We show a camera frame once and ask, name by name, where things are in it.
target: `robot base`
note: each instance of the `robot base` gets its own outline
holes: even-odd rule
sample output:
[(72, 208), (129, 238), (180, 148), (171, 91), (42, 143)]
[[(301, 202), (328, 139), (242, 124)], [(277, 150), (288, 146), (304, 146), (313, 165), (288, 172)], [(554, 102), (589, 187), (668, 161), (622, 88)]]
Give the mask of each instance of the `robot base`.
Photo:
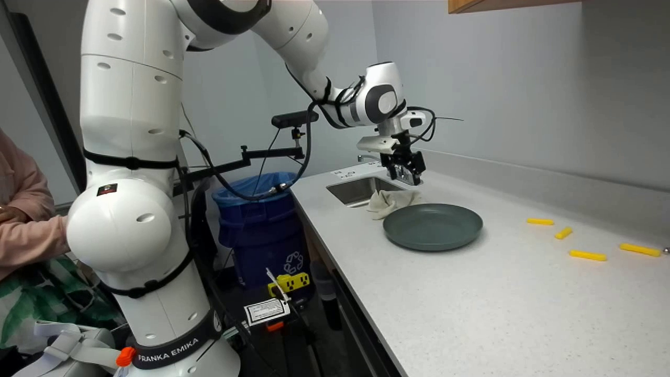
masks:
[(239, 377), (242, 360), (227, 340), (206, 344), (201, 352), (164, 369), (119, 369), (116, 377)]

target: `black cable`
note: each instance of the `black cable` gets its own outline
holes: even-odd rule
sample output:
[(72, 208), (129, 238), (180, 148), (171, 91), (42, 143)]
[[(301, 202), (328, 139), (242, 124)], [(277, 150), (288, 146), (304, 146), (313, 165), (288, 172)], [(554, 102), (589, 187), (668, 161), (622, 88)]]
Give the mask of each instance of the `black cable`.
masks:
[[(184, 114), (187, 124), (193, 128), (184, 102), (182, 102), (182, 114)], [(204, 156), (204, 160), (207, 161), (207, 165), (215, 169), (209, 150), (207, 150), (199, 141), (195, 141), (187, 129), (180, 129), (180, 137), (188, 139), (188, 141), (201, 150), (201, 156)], [(307, 172), (309, 165), (310, 165), (310, 157), (313, 157), (313, 121), (310, 121), (310, 119), (309, 119), (309, 124), (307, 124), (307, 144), (309, 144), (309, 148), (307, 148), (307, 157), (304, 157), (304, 164), (301, 164), (299, 172), (296, 173), (294, 182), (285, 184), (278, 193), (269, 193), (269, 194), (249, 196), (249, 194), (243, 194), (243, 193), (239, 193), (238, 188), (232, 188), (232, 184), (229, 184), (229, 181), (227, 181), (223, 173), (216, 173), (215, 178), (216, 178), (229, 193), (232, 193), (235, 196), (242, 196), (242, 199), (246, 199), (246, 202), (265, 202), (265, 199), (282, 196), (283, 191), (290, 191), (290, 188), (304, 176), (304, 172)]]
[[(269, 150), (272, 150), (272, 144), (277, 143), (282, 128), (277, 128), (272, 143), (269, 144)], [(265, 157), (265, 161), (260, 164), (258, 176), (255, 176), (255, 184), (254, 184), (254, 194), (258, 191), (260, 178), (265, 176), (265, 167), (267, 167), (269, 157)]]
[[(178, 167), (178, 176), (180, 176), (180, 182), (187, 187), (187, 173), (182, 167)], [(190, 214), (190, 199), (188, 199), (188, 191), (182, 193), (184, 194), (184, 232), (187, 232), (187, 245), (188, 245), (188, 254), (193, 254), (198, 250), (198, 243), (193, 241), (193, 235), (190, 235), (190, 227), (193, 227), (193, 214)], [(204, 266), (198, 266), (199, 273), (201, 273), (201, 281), (204, 281), (204, 289), (206, 294), (209, 296), (216, 296), (216, 283), (207, 276), (207, 271), (201, 271)], [(246, 337), (246, 326), (242, 322), (238, 322), (232, 316), (227, 315), (224, 306), (212, 297), (209, 300), (209, 306), (215, 307), (215, 312), (218, 315), (218, 319), (223, 320), (223, 325), (232, 325), (238, 328), (238, 334), (242, 335), (243, 341), (251, 344), (249, 337)], [(212, 344), (207, 345), (207, 350), (220, 340), (224, 331), (218, 334), (218, 337), (209, 340)]]
[(363, 83), (364, 83), (364, 75), (358, 75), (358, 82), (353, 83), (353, 87), (349, 87), (349, 88), (344, 88), (344, 91), (336, 96), (336, 100), (331, 102), (331, 104), (336, 106), (336, 114), (338, 114), (340, 124), (344, 124), (345, 128), (351, 128), (351, 124), (344, 119), (341, 106), (349, 106), (349, 104), (353, 104), (353, 102), (358, 98), (358, 92), (361, 92)]
[(427, 124), (427, 128), (425, 128), (420, 137), (414, 137), (414, 141), (412, 141), (411, 144), (417, 144), (420, 141), (423, 141), (423, 143), (433, 141), (433, 137), (435, 137), (435, 119), (439, 119), (439, 117), (435, 117), (435, 112), (431, 112), (431, 110), (427, 110), (427, 106), (409, 106), (409, 112), (425, 112), (425, 114), (431, 115), (431, 121)]

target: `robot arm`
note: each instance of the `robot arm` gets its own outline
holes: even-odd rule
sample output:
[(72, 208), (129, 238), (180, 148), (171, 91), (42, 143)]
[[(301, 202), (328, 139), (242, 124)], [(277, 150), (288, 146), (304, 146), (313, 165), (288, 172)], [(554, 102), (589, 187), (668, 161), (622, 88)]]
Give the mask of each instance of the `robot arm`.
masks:
[(190, 50), (207, 50), (254, 29), (272, 47), (294, 80), (321, 106), (333, 128), (378, 126), (358, 148), (380, 154), (392, 178), (412, 184), (425, 169), (421, 154), (411, 150), (409, 128), (425, 126), (421, 112), (409, 112), (399, 67), (378, 62), (349, 88), (336, 88), (319, 69), (328, 47), (329, 23), (313, 0), (175, 0), (182, 23), (195, 33)]
[(82, 38), (86, 191), (69, 212), (68, 241), (116, 296), (135, 334), (129, 376), (238, 376), (172, 194), (180, 156), (182, 60), (254, 29), (338, 128), (378, 124), (363, 148), (397, 178), (420, 182), (421, 154), (405, 126), (397, 66), (368, 67), (333, 88), (317, 66), (328, 21), (313, 0), (88, 0)]

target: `white countertop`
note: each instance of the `white countertop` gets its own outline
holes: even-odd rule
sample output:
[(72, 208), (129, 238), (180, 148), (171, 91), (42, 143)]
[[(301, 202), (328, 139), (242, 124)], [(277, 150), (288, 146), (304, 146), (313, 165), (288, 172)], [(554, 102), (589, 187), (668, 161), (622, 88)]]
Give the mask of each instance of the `white countertop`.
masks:
[[(324, 188), (358, 176), (385, 172), (319, 173), (294, 193), (406, 376), (670, 376), (670, 260), (619, 250), (650, 245), (650, 235), (431, 172), (414, 187), (421, 202), (469, 208), (485, 232), (459, 252), (414, 254), (392, 245), (366, 208), (345, 208)], [(529, 216), (557, 227), (529, 227)], [(554, 238), (564, 224), (575, 235)], [(575, 260), (576, 247), (609, 260)]]

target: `sticker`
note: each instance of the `sticker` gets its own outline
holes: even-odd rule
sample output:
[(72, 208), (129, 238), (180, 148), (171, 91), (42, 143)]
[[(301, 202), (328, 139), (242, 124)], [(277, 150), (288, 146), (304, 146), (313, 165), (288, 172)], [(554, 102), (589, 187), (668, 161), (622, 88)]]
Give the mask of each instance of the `sticker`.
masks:
[(99, 196), (103, 194), (109, 194), (109, 193), (118, 193), (118, 184), (106, 184), (106, 187), (99, 187)]
[(304, 271), (304, 266), (307, 266), (307, 258), (304, 258), (299, 252), (294, 252), (294, 254), (288, 256), (283, 269), (285, 269), (285, 273), (290, 273), (290, 275), (297, 275), (297, 273)]

